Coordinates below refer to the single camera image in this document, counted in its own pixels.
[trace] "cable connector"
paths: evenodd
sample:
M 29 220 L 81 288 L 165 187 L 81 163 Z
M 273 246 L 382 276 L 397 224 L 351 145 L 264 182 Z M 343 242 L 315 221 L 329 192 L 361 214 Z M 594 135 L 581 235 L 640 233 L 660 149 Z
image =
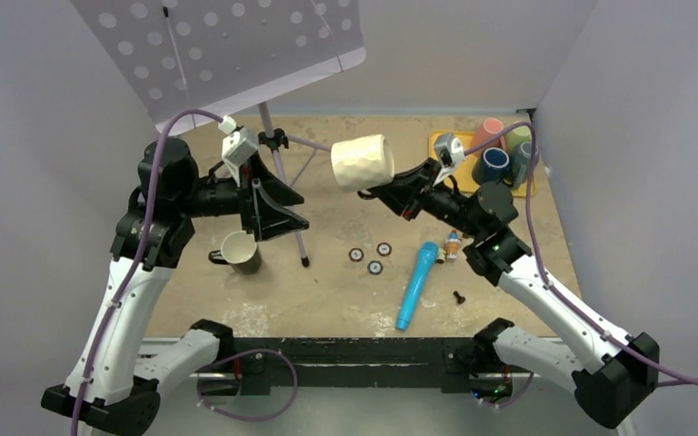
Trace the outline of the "cable connector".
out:
M 236 130 L 236 121 L 230 116 L 225 116 L 221 123 L 218 123 L 218 130 L 224 134 L 232 134 Z

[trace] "small black wheel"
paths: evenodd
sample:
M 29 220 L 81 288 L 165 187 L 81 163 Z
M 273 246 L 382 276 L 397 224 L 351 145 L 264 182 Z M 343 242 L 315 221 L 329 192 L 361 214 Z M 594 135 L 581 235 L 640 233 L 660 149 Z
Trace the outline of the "small black wheel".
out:
M 365 253 L 359 248 L 349 250 L 349 260 L 352 262 L 360 262 L 365 257 Z
M 375 247 L 375 252 L 378 253 L 379 256 L 386 257 L 392 254 L 392 245 L 388 243 L 379 243 Z
M 384 270 L 384 266 L 378 261 L 370 261 L 368 263 L 368 272 L 371 275 L 378 275 Z

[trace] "tripod leg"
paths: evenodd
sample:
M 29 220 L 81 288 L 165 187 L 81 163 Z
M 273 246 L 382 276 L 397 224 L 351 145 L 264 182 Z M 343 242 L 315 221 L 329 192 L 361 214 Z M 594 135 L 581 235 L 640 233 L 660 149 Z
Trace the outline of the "tripod leg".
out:
M 261 114 L 261 122 L 264 124 L 266 136 L 274 137 L 274 126 L 272 125 L 272 116 L 269 114 L 268 104 L 266 102 L 260 103 L 258 112 Z M 282 165 L 282 156 L 280 156 L 279 150 L 272 150 L 272 157 L 274 158 L 274 168 L 276 169 L 277 177 L 283 183 L 287 183 L 287 175 L 284 173 L 284 165 Z M 309 256 L 306 255 L 306 246 L 304 245 L 304 237 L 301 235 L 301 232 L 295 233 L 295 242 L 298 244 L 298 253 L 301 255 L 301 265 L 306 268 L 309 266 Z

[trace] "small figurine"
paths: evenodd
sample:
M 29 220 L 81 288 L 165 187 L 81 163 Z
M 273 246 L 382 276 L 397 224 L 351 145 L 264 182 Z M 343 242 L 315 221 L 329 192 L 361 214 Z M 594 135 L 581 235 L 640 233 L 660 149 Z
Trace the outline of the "small figurine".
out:
M 461 246 L 462 240 L 459 238 L 456 229 L 453 229 L 451 234 L 448 235 L 448 239 L 445 240 L 445 260 L 447 262 L 455 262 Z

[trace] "tripod stand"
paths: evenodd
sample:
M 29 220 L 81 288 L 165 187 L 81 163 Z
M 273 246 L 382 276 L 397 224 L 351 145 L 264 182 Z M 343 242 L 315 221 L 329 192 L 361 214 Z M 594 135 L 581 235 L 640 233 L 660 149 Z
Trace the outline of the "tripod stand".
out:
M 327 145 L 313 143 L 312 141 L 303 138 L 298 138 L 295 136 L 287 136 L 285 135 L 284 130 L 274 129 L 274 125 L 272 123 L 272 116 L 269 113 L 269 105 L 266 102 L 258 104 L 258 113 L 261 115 L 261 122 L 264 124 L 264 131 L 258 134 L 258 142 L 261 145 L 266 145 L 267 147 L 269 147 L 269 149 L 271 149 L 277 178 L 279 178 L 283 183 L 293 186 L 293 184 L 295 184 L 295 181 L 298 180 L 298 177 L 300 177 L 306 169 L 306 166 L 310 162 L 312 162 L 312 159 L 314 158 L 314 155 L 317 153 L 318 150 L 330 152 L 330 147 Z M 312 151 L 312 155 L 309 156 L 309 159 L 306 161 L 306 163 L 304 163 L 304 166 L 301 168 L 298 174 L 290 183 L 288 183 L 287 174 L 285 174 L 284 172 L 282 156 L 279 152 L 279 147 L 283 146 L 284 148 L 288 148 L 288 144 L 290 142 L 306 145 L 307 147 L 311 147 L 314 150 Z M 307 268 L 309 266 L 309 256 L 308 254 L 306 254 L 304 237 L 301 235 L 301 232 L 295 233 L 295 242 L 298 244 L 298 254 L 301 256 L 301 265 L 304 268 Z

